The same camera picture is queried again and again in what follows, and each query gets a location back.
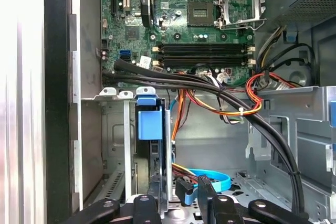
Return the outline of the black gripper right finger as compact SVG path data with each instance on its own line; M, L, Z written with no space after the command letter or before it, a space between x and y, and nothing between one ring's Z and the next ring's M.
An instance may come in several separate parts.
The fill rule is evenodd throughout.
M246 220L260 223L310 223L309 220L263 199L250 201L245 208L248 216L244 217L237 208L239 204L229 196L217 194L206 175L198 176L197 201L203 223L245 223Z

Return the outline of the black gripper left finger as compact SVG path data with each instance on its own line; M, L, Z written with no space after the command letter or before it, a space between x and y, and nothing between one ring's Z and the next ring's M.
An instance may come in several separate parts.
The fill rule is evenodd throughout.
M153 177L146 194L133 195L124 205L112 199L99 200L63 223L161 223L161 185L162 179Z

